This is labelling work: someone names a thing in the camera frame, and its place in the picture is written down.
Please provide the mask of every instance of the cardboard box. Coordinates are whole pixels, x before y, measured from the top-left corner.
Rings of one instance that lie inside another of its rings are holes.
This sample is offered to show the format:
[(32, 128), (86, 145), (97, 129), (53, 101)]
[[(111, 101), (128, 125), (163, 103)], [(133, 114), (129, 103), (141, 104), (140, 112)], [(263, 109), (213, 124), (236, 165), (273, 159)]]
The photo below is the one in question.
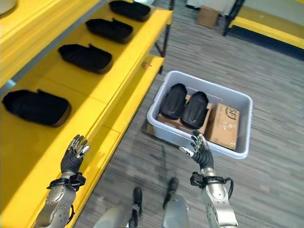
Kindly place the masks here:
[(206, 139), (231, 150), (236, 149), (239, 111), (223, 104), (212, 109), (206, 130)]
[[(186, 100), (188, 101), (190, 99), (190, 97), (191, 97), (190, 95), (187, 95)], [(202, 134), (205, 133), (205, 130), (206, 130), (206, 127), (207, 127), (208, 119), (209, 119), (210, 112), (211, 112), (211, 109), (212, 109), (212, 104), (211, 103), (207, 104), (207, 109), (208, 109), (208, 111), (207, 111), (207, 114), (206, 114), (204, 124), (198, 129), (198, 131)], [(192, 134), (192, 132), (193, 132), (193, 129), (183, 125), (180, 119), (171, 120), (171, 119), (168, 119), (168, 118), (164, 117), (162, 114), (159, 114), (158, 117), (157, 117), (157, 120), (159, 122), (162, 122), (162, 123), (166, 124), (166, 125), (174, 127), (176, 129), (179, 129), (183, 132), (187, 132), (189, 134)]]
[(208, 7), (202, 7), (199, 11), (199, 17), (197, 23), (212, 29), (219, 17), (219, 12), (215, 9)]

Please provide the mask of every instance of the plastic bin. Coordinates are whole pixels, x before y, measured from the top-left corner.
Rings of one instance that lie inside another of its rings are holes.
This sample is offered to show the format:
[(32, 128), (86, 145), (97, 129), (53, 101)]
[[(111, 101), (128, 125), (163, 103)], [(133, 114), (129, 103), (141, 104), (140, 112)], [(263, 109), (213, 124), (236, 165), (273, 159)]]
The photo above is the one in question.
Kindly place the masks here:
[(214, 106), (217, 103), (222, 103), (235, 108), (240, 112), (236, 150), (232, 151), (211, 142), (209, 142), (209, 147), (214, 156), (227, 155), (236, 159), (246, 158), (249, 149), (252, 99), (246, 94), (179, 71), (170, 71), (166, 75), (165, 80), (154, 99), (153, 105), (148, 111), (147, 118), (149, 123), (153, 126), (155, 136), (177, 146), (181, 145), (192, 148), (190, 145), (190, 142), (192, 142), (190, 134), (157, 121), (162, 98), (167, 94), (170, 88), (177, 83), (183, 83), (186, 86), (189, 95), (192, 95), (197, 91), (203, 91), (206, 93), (209, 102)]

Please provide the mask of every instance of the black slipper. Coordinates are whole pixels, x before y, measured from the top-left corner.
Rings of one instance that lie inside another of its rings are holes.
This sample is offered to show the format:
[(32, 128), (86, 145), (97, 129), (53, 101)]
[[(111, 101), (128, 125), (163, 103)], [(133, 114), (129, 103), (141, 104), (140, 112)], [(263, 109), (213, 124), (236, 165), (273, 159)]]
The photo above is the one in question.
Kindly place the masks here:
[(104, 19), (91, 19), (88, 20), (85, 24), (89, 31), (92, 33), (109, 38), (119, 43), (125, 44), (132, 38), (132, 26), (115, 19), (113, 19), (113, 21)]
[(97, 74), (107, 73), (113, 65), (110, 53), (91, 44), (89, 47), (79, 44), (63, 45), (58, 51), (65, 61)]
[(193, 94), (181, 115), (181, 122), (192, 129), (199, 129), (205, 121), (208, 98), (204, 92)]
[(41, 90), (37, 93), (28, 90), (10, 92), (2, 103), (10, 113), (22, 119), (52, 127), (62, 125), (71, 113), (71, 105), (66, 99)]
[(138, 3), (136, 1), (111, 1), (109, 5), (114, 13), (142, 22), (148, 20), (151, 12), (151, 8), (149, 6)]
[(171, 120), (180, 118), (186, 103), (187, 90), (183, 84), (171, 87), (161, 102), (160, 113)]

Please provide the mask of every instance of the yellow platform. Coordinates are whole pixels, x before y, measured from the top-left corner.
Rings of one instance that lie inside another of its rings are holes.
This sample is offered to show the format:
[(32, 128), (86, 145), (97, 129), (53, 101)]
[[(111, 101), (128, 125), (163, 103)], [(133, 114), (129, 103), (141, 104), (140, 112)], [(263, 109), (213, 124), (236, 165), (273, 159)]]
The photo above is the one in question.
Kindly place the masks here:
[(99, 0), (18, 0), (0, 15), (0, 87)]
[(229, 27), (234, 25), (304, 49), (304, 27), (283, 18), (242, 7)]
[[(90, 34), (84, 25), (62, 43), (92, 43), (113, 54), (114, 65), (107, 74), (96, 75), (71, 65), (61, 59), (55, 48), (13, 87), (31, 91), (39, 88), (66, 98), (72, 113), (65, 124), (51, 128), (30, 123), (1, 105), (0, 125), (5, 132), (0, 142), (1, 227), (32, 226), (44, 205), (46, 187), (59, 176), (66, 147), (76, 134), (83, 134), (92, 149), (81, 167), (86, 184), (74, 202), (76, 216), (79, 215), (162, 65), (164, 59), (149, 55), (149, 50), (170, 20), (171, 11), (154, 8), (145, 23), (115, 15), (108, 5), (92, 16), (112, 17), (133, 26), (134, 37), (128, 44)], [(144, 69), (143, 61), (151, 66)]]

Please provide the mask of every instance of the robotic arm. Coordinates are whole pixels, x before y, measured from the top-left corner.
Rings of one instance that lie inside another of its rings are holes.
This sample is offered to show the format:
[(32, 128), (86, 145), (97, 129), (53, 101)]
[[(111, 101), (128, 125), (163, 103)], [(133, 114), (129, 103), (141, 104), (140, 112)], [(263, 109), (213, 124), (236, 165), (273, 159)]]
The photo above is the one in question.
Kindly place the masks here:
[(79, 187), (85, 184), (86, 179), (79, 173), (83, 157), (90, 150), (87, 140), (77, 135), (61, 161), (61, 176), (50, 183), (47, 189), (46, 203), (40, 211), (34, 228), (64, 228), (74, 215), (72, 203)]
[[(215, 174), (213, 168), (213, 156), (204, 136), (197, 130), (191, 143), (195, 152), (181, 146), (180, 150), (191, 157), (200, 166), (201, 174), (194, 172), (191, 176), (191, 185), (201, 188), (200, 197), (202, 203), (206, 206), (207, 219), (211, 228), (236, 228), (238, 222), (232, 207), (229, 204), (229, 198), (233, 192), (233, 180), (231, 178), (222, 178)], [(230, 189), (227, 192), (224, 184), (230, 181)]]

